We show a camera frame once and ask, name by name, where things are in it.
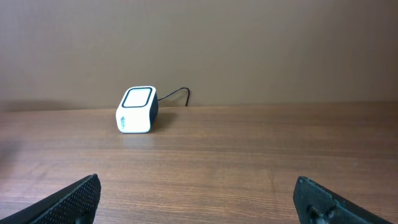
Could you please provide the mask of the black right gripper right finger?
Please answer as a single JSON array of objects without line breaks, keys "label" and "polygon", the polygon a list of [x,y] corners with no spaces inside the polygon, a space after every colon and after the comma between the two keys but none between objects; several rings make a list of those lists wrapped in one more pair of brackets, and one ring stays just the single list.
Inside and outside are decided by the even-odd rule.
[{"label": "black right gripper right finger", "polygon": [[304,176],[293,201],[301,224],[392,224]]}]

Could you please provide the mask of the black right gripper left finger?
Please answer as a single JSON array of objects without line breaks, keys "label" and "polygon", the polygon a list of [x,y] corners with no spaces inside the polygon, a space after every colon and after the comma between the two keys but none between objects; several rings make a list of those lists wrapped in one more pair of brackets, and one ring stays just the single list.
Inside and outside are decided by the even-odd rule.
[{"label": "black right gripper left finger", "polygon": [[3,218],[1,224],[93,224],[100,197],[98,175],[88,175]]}]

